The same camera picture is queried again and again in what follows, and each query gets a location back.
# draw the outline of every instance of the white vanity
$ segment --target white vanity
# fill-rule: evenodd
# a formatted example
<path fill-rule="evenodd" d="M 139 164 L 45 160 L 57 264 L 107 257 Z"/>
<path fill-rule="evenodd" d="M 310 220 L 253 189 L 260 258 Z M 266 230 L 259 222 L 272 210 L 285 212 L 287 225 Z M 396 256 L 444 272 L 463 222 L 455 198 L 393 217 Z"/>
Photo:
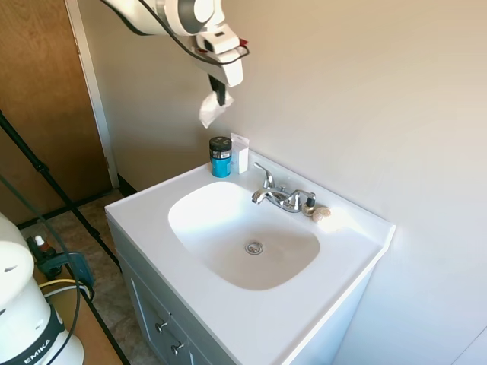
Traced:
<path fill-rule="evenodd" d="M 333 224 L 252 203 L 265 177 L 253 162 L 277 184 L 314 192 Z M 106 208 L 139 324 L 162 363 L 330 365 L 389 247 L 393 224 L 256 153 L 249 165 L 226 179 L 201 166 Z"/>

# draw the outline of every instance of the blue jar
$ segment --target blue jar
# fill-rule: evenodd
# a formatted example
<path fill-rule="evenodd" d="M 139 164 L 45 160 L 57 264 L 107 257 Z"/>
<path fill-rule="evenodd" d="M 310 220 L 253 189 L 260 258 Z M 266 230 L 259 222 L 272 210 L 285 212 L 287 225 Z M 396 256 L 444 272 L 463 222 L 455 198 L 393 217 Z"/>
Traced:
<path fill-rule="evenodd" d="M 210 139 L 210 160 L 213 176 L 227 177 L 230 175 L 231 139 L 229 137 Z"/>

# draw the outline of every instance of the black pole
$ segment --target black pole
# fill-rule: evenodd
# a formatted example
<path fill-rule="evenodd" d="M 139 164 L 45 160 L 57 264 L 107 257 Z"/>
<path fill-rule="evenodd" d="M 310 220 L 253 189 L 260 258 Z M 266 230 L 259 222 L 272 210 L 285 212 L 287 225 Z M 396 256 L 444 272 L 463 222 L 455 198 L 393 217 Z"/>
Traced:
<path fill-rule="evenodd" d="M 27 157 L 27 159 L 32 163 L 32 166 L 43 176 L 43 178 L 52 186 L 59 197 L 64 201 L 66 206 L 70 211 L 76 216 L 76 218 L 83 224 L 84 228 L 88 233 L 95 238 L 101 248 L 107 253 L 107 255 L 115 262 L 115 264 L 120 268 L 119 260 L 115 257 L 113 252 L 108 248 L 105 242 L 100 237 L 100 232 L 91 226 L 91 224 L 86 220 L 84 215 L 76 208 L 73 201 L 66 195 L 62 187 L 54 180 L 53 176 L 49 172 L 47 166 L 37 158 L 34 152 L 29 148 L 27 143 L 22 139 L 22 137 L 17 133 L 17 131 L 12 127 L 8 120 L 4 117 L 2 111 L 0 110 L 0 126 L 3 128 L 8 137 L 19 147 L 22 153 Z"/>

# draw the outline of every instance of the faucet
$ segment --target faucet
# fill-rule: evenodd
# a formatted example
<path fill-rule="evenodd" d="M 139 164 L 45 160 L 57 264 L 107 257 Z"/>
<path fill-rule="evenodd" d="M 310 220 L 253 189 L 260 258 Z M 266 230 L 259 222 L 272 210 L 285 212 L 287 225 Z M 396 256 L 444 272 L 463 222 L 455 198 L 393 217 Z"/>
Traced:
<path fill-rule="evenodd" d="M 263 187 L 252 194 L 252 202 L 260 204 L 264 201 L 264 199 L 267 199 L 285 211 L 290 213 L 299 213 L 303 209 L 301 195 L 305 195 L 307 197 L 305 204 L 308 207 L 313 207 L 315 205 L 316 196 L 314 193 L 305 192 L 304 190 L 300 189 L 294 190 L 293 192 L 286 192 L 284 186 L 276 188 L 275 180 L 271 172 L 257 162 L 255 162 L 253 165 L 261 170 L 264 170 L 266 173 L 266 179 L 264 180 Z"/>

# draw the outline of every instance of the paper towel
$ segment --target paper towel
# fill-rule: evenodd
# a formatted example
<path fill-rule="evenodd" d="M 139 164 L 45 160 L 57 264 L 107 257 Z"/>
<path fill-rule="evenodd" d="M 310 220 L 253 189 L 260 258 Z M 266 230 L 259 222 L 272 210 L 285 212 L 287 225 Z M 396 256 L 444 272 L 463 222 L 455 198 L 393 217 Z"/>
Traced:
<path fill-rule="evenodd" d="M 225 92 L 225 104 L 220 106 L 216 97 L 216 93 L 212 91 L 206 99 L 203 100 L 201 108 L 199 108 L 199 120 L 208 128 L 223 112 L 234 102 L 234 98 L 228 92 Z"/>

